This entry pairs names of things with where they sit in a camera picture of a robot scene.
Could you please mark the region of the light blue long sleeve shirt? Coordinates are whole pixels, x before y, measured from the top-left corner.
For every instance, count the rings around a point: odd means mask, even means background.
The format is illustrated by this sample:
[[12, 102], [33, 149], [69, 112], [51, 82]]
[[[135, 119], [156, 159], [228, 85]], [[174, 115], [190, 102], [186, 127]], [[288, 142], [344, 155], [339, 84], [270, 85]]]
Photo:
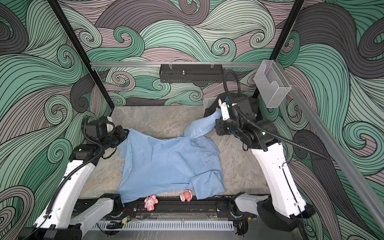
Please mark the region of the light blue long sleeve shirt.
[[220, 151], [206, 137], [221, 117], [221, 110], [216, 109], [192, 121], [183, 135], [172, 139], [156, 139], [130, 129], [119, 145], [125, 160], [118, 187], [122, 203], [190, 189], [199, 200], [223, 194], [226, 189]]

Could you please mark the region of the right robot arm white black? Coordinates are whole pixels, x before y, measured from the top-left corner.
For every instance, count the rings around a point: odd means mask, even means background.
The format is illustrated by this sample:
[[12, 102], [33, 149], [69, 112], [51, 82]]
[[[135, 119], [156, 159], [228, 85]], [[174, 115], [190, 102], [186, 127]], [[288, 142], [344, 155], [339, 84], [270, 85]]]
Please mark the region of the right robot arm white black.
[[232, 135], [242, 142], [245, 152], [252, 152], [270, 189], [268, 196], [239, 193], [232, 198], [231, 213], [240, 218], [236, 227], [245, 227], [249, 218], [259, 217], [273, 230], [302, 229], [303, 219], [310, 218], [315, 209], [300, 194], [288, 167], [282, 142], [291, 141], [279, 136], [273, 122], [257, 120], [233, 71], [224, 72], [223, 86], [226, 95], [218, 97], [222, 117], [216, 120], [217, 135]]

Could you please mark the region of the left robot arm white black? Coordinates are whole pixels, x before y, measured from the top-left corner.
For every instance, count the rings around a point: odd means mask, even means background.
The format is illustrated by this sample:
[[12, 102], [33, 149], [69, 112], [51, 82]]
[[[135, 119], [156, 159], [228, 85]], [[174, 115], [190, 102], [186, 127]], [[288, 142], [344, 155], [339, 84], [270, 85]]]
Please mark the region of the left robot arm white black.
[[116, 126], [111, 117], [91, 122], [84, 117], [82, 134], [85, 144], [74, 148], [58, 189], [34, 226], [21, 230], [19, 240], [80, 240], [105, 216], [117, 218], [123, 214], [120, 195], [103, 194], [78, 216], [72, 216], [79, 195], [99, 160], [105, 158], [106, 150], [116, 149], [127, 138], [129, 130]]

